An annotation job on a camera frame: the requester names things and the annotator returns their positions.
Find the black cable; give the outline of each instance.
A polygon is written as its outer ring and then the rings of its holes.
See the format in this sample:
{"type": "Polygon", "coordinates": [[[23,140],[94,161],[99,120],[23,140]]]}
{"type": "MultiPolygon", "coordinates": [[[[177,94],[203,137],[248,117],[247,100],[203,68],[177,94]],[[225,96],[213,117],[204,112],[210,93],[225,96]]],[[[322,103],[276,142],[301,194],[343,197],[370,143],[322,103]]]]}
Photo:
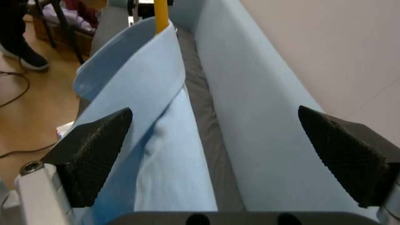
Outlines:
{"type": "Polygon", "coordinates": [[[38,152],[38,151],[43,151],[45,149],[48,149],[49,147],[55,145],[56,143],[54,142],[51,145],[47,145],[46,147],[40,148],[40,149],[35,149],[35,150],[28,150],[28,151],[11,151],[6,154],[0,155],[0,158],[5,158],[7,156],[13,155],[13,154],[23,154],[23,153],[33,153],[33,152],[38,152]]]}
{"type": "Polygon", "coordinates": [[[17,100],[17,99],[19,99],[19,98],[20,98],[22,95],[24,95],[24,94],[29,90],[29,88],[30,88],[30,82],[29,82],[29,80],[28,80],[23,74],[21,74],[21,73],[0,71],[0,77],[2,77],[2,76],[17,76],[17,77],[22,78],[22,79],[24,79],[24,80],[26,81],[26,88],[25,88],[25,90],[23,90],[23,92],[21,92],[21,93],[20,93],[18,96],[16,96],[15,98],[13,98],[13,99],[7,101],[6,103],[1,104],[1,105],[0,105],[0,108],[1,108],[1,107],[4,107],[4,106],[6,106],[6,105],[8,105],[8,104],[10,104],[10,103],[12,103],[12,102],[14,102],[14,101],[17,100]]]}
{"type": "MultiPolygon", "coordinates": [[[[29,80],[28,80],[22,73],[0,71],[0,77],[2,77],[2,76],[17,76],[17,77],[20,77],[20,78],[22,78],[22,79],[24,79],[24,80],[26,81],[26,84],[27,84],[27,85],[26,85],[26,88],[24,89],[23,92],[21,92],[21,93],[20,93],[18,96],[16,96],[15,98],[13,98],[13,99],[7,101],[6,103],[1,104],[1,105],[0,105],[0,108],[2,108],[2,107],[4,107],[4,106],[6,106],[6,105],[8,105],[8,104],[10,104],[10,103],[12,103],[12,102],[14,102],[14,101],[16,101],[17,99],[19,99],[19,98],[20,98],[22,95],[24,95],[24,94],[29,90],[29,88],[30,88],[30,82],[29,82],[29,80]]],[[[43,150],[48,149],[49,147],[51,147],[51,146],[53,146],[53,145],[55,145],[55,144],[56,144],[56,143],[53,143],[53,144],[50,144],[50,145],[48,145],[48,146],[46,146],[46,147],[43,147],[43,148],[40,148],[40,149],[35,149],[35,150],[28,150],[28,151],[11,151],[11,152],[8,152],[8,153],[6,153],[6,154],[0,155],[0,158],[5,158],[5,157],[10,156],[10,155],[13,155],[13,154],[23,154],[23,153],[33,153],[33,152],[43,151],[43,150]]]]}

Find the light blue fabric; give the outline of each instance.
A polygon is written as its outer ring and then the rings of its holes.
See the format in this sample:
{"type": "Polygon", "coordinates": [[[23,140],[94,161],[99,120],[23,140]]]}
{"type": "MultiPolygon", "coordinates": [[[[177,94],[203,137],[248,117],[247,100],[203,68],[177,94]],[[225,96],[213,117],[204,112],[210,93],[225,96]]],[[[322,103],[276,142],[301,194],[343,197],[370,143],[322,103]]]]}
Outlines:
{"type": "Polygon", "coordinates": [[[186,89],[157,121],[137,178],[135,211],[217,211],[186,89]]]}
{"type": "Polygon", "coordinates": [[[376,218],[376,208],[358,207],[317,156],[297,109],[321,108],[239,0],[206,0],[195,38],[248,210],[376,218]]]}
{"type": "Polygon", "coordinates": [[[105,224],[136,209],[216,210],[203,148],[185,98],[185,69],[174,26],[170,22],[153,37],[154,27],[150,18],[125,29],[78,70],[75,90],[93,102],[74,126],[124,107],[133,111],[133,123],[107,181],[94,205],[84,209],[84,224],[105,224]],[[163,180],[157,171],[163,172],[163,180]]]}

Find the gray fabric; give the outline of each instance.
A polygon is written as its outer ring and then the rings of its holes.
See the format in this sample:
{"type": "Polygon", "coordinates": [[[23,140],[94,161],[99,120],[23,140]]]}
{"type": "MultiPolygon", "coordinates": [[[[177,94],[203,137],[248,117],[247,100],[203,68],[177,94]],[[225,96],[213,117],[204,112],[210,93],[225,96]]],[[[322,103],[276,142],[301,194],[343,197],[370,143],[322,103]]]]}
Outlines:
{"type": "Polygon", "coordinates": [[[204,2],[204,0],[174,0],[174,5],[168,8],[171,21],[178,27],[194,31],[204,2]]]}
{"type": "Polygon", "coordinates": [[[178,29],[178,41],[186,70],[186,86],[206,155],[219,211],[245,210],[232,171],[221,129],[214,111],[207,78],[197,55],[192,34],[178,29]]]}
{"type": "Polygon", "coordinates": [[[93,55],[107,41],[128,27],[128,11],[116,6],[108,6],[101,11],[99,26],[93,37],[90,55],[93,55]]]}

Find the white wall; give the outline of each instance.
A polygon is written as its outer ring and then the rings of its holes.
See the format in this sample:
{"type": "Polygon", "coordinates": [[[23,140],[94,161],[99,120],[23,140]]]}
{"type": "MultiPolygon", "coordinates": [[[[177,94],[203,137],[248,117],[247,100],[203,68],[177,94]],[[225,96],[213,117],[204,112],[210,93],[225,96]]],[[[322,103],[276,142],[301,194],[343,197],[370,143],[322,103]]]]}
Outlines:
{"type": "Polygon", "coordinates": [[[327,113],[400,146],[399,0],[241,0],[327,113]]]}

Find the wooden floor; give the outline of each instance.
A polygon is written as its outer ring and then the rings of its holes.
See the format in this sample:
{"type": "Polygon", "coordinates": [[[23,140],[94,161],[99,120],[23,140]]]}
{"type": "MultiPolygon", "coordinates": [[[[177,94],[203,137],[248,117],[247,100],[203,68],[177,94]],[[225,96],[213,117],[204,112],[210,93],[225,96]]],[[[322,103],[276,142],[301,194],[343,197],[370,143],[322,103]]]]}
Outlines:
{"type": "MultiPolygon", "coordinates": [[[[57,141],[56,127],[73,121],[78,97],[72,90],[75,71],[80,66],[68,50],[52,49],[35,38],[33,24],[27,23],[25,38],[29,45],[48,59],[45,73],[27,71],[30,89],[15,102],[0,108],[0,155],[15,150],[34,150],[57,141]]],[[[19,63],[0,53],[0,70],[22,72],[19,63]]],[[[18,95],[26,87],[21,78],[0,77],[0,105],[18,95]]],[[[40,159],[39,153],[11,155],[0,159],[0,180],[14,188],[14,178],[25,163],[40,159]]]]}

